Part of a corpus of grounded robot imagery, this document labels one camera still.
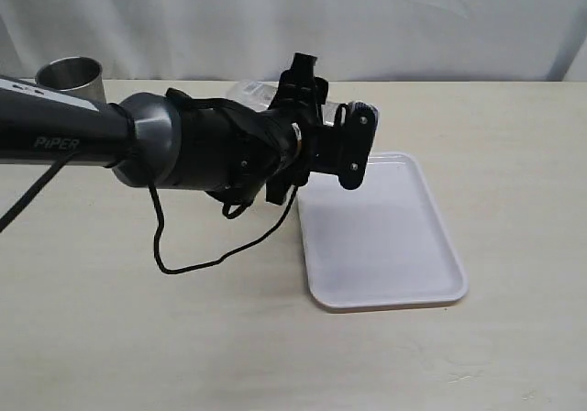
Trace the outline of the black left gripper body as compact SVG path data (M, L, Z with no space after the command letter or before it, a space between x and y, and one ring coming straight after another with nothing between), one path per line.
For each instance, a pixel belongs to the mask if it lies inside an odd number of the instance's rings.
M280 75L264 112L265 201L282 205L294 186L307 184L312 172L338 172L338 131L325 123L328 82L315 76L316 57L296 52Z

